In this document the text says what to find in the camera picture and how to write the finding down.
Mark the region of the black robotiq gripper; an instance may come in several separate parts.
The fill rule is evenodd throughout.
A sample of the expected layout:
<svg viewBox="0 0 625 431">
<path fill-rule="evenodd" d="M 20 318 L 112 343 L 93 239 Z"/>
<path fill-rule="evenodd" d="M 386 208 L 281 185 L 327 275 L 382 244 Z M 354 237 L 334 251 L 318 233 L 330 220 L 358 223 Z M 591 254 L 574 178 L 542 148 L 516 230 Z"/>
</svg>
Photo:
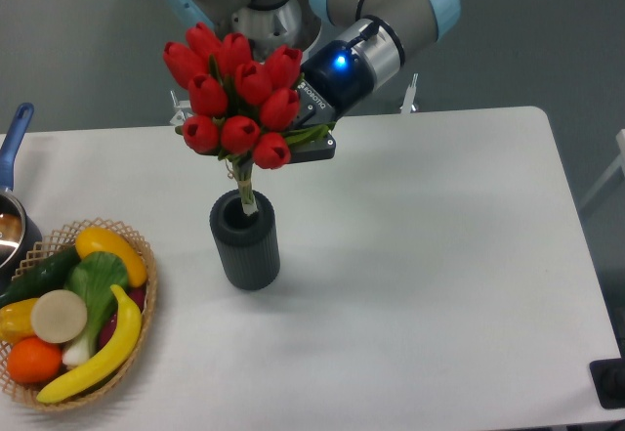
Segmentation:
<svg viewBox="0 0 625 431">
<path fill-rule="evenodd" d="M 331 41 L 301 66 L 298 84 L 301 104 L 293 129 L 287 133 L 290 163 L 331 159 L 336 141 L 330 128 L 309 128 L 328 124 L 373 91 L 374 73 L 347 41 Z"/>
</svg>

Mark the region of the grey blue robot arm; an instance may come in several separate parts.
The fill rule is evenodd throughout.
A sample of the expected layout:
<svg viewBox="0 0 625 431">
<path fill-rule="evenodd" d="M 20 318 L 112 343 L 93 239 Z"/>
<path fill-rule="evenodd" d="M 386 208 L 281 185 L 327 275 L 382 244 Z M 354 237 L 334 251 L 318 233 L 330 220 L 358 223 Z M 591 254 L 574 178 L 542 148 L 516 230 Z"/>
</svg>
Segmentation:
<svg viewBox="0 0 625 431">
<path fill-rule="evenodd" d="M 295 128 L 341 118 L 458 22 L 460 0 L 165 0 L 185 27 L 245 35 L 256 60 L 304 53 Z"/>
</svg>

